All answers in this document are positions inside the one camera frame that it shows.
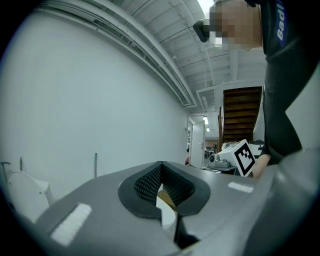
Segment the person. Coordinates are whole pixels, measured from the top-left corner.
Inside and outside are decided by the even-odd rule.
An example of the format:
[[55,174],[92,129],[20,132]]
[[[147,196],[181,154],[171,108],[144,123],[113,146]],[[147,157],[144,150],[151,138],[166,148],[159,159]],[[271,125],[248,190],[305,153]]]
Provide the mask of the person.
[[185,165],[189,164],[189,147],[186,149]]
[[302,148],[285,111],[307,84],[319,61],[319,47],[312,44],[315,31],[311,29],[317,24],[313,25],[316,16],[312,9],[317,8],[290,0],[217,0],[210,8],[210,31],[216,37],[227,38],[228,46],[263,47],[266,55],[265,136],[253,170],[255,178],[261,176],[267,165],[278,164]]

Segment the ceiling light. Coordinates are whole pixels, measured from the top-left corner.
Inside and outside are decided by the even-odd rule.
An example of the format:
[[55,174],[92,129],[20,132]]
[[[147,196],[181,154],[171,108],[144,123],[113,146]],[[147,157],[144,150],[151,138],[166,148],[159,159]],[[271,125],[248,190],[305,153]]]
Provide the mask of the ceiling light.
[[203,117],[203,120],[204,120],[204,124],[205,124],[205,125],[208,125],[208,124],[209,124],[209,122],[208,122],[208,117],[204,116],[204,117]]
[[204,15],[207,16],[207,14],[210,11],[210,7],[214,5],[214,0],[197,0]]

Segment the metal pole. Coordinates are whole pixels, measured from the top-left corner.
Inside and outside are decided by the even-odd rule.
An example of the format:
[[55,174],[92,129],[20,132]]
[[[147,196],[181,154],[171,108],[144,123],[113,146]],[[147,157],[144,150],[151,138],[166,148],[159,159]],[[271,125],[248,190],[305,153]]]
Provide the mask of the metal pole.
[[11,165],[11,163],[9,163],[9,162],[0,162],[0,164],[2,165],[2,168],[3,168],[5,183],[8,183],[5,165]]
[[95,153],[94,154],[94,177],[97,177],[97,158],[98,158],[98,154]]
[[22,156],[20,157],[20,171],[22,172]]

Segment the black mesh opening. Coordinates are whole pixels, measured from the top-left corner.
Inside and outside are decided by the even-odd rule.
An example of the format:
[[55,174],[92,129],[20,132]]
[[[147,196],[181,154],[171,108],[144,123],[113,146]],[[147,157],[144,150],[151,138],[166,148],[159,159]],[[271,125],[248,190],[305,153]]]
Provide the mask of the black mesh opening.
[[138,197],[155,206],[161,183],[176,206],[195,192],[195,186],[192,182],[165,165],[157,166],[154,170],[139,178],[134,184],[134,191]]
[[183,217],[197,214],[208,201],[210,188],[203,180],[184,171],[184,165],[174,166],[158,161],[127,177],[119,186],[118,195],[122,204],[140,218],[161,221],[161,210],[156,207],[158,190],[163,184],[176,205],[177,224],[174,242],[186,248],[199,241],[188,234]]
[[156,205],[158,190],[161,186],[161,169],[159,165],[148,174],[138,179],[134,184],[134,191],[141,199]]
[[189,180],[165,165],[162,166],[161,180],[175,206],[181,204],[195,192],[195,186]]

